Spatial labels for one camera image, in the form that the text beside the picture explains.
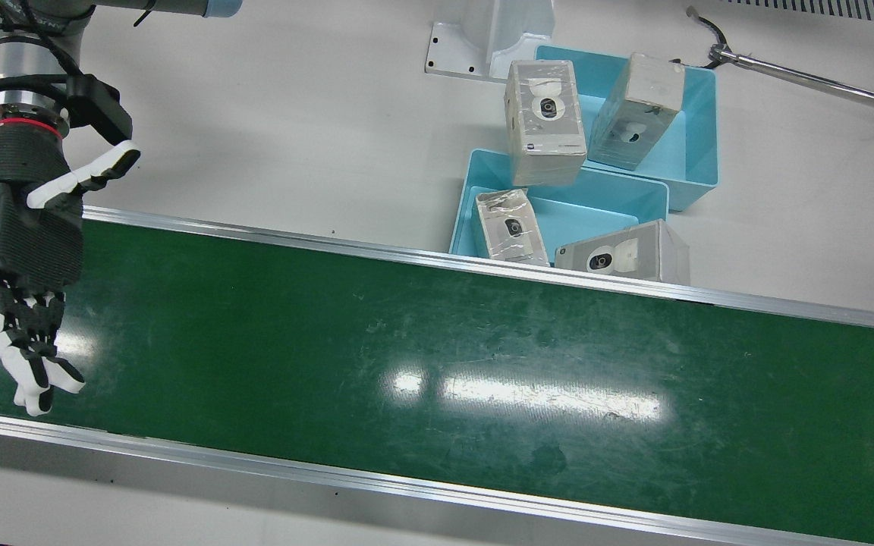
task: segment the cardboard box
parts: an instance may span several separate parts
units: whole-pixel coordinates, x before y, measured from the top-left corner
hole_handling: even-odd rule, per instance
[[[599,109],[589,160],[635,170],[683,108],[682,64],[634,53]]]
[[[572,62],[513,61],[504,101],[512,183],[575,182],[586,161],[586,134]]]
[[[559,246],[555,267],[671,284],[690,284],[690,247],[665,221]]]
[[[483,258],[549,266],[535,211],[524,190],[479,193],[474,200],[476,248]]]

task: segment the blue tray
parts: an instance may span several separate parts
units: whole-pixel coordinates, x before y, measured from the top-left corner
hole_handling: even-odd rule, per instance
[[[554,45],[539,46],[536,56],[572,61],[586,141],[589,141],[599,108],[628,59]],[[712,70],[687,66],[686,81],[683,111],[635,171],[598,162],[586,162],[586,168],[662,180],[670,187],[670,210],[673,211],[684,210],[717,187],[717,77]]]
[[[478,193],[512,189],[507,153],[475,149],[467,167],[451,253],[479,256],[471,220]],[[559,246],[619,231],[645,221],[666,220],[669,188],[657,180],[582,169],[572,186],[528,189],[549,260]]]

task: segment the white table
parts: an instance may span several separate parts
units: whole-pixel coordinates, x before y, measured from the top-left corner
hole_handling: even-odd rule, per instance
[[[706,62],[675,0],[556,0],[555,44]],[[735,51],[874,90],[874,22],[696,0]],[[503,84],[423,73],[433,3],[247,1],[231,20],[98,9],[82,65],[143,158],[88,202],[446,251]],[[874,110],[718,69],[721,183],[670,222],[695,286],[874,311]],[[66,142],[71,165],[106,144]]]

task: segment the black cable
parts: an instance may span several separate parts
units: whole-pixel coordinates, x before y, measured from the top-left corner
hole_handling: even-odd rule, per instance
[[[728,46],[728,38],[724,35],[724,31],[721,30],[721,27],[717,27],[717,25],[715,25],[713,21],[707,20],[707,18],[700,17],[699,14],[696,16],[696,20],[699,21],[700,24],[703,24],[704,27],[707,27],[707,28],[714,31],[714,35],[717,36],[717,45],[718,46],[724,46],[725,48],[726,48],[726,46]],[[724,64],[724,62],[719,61],[719,60],[714,60],[714,61],[711,61],[710,64],[703,65],[703,68],[706,68],[708,70],[713,70],[722,64]]]
[[[55,56],[56,60],[59,62],[59,66],[62,67],[66,74],[69,74],[70,76],[82,76],[83,72],[80,70],[80,67],[77,66],[76,60],[73,59],[69,53],[64,51],[64,49],[56,45],[56,42],[53,42],[52,38],[49,38],[49,35],[39,27],[39,21],[36,20],[36,15],[29,6],[29,0],[18,0],[18,3],[20,3],[22,13],[25,14],[25,20],[27,20],[28,24],[32,27],[33,32],[36,36],[39,36],[39,40],[42,40],[42,44],[46,46],[46,49],[49,49],[52,56]]]
[[[141,17],[138,18],[138,20],[134,21],[134,28],[137,28],[140,26],[140,24],[143,22],[143,20],[146,19],[146,16],[153,12],[153,7],[155,7],[156,5],[157,5],[157,0],[149,0],[149,2],[146,3],[146,6],[143,6],[143,14],[141,15]]]

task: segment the robotic hand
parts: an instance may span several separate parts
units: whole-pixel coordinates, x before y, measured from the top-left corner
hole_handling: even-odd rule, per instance
[[[83,195],[118,179],[140,157],[119,93],[77,66],[93,4],[229,17],[241,0],[0,0],[0,360],[29,415],[52,407],[54,388],[84,377],[58,356],[63,289],[83,265]],[[72,170],[70,127],[90,125],[114,148]]]

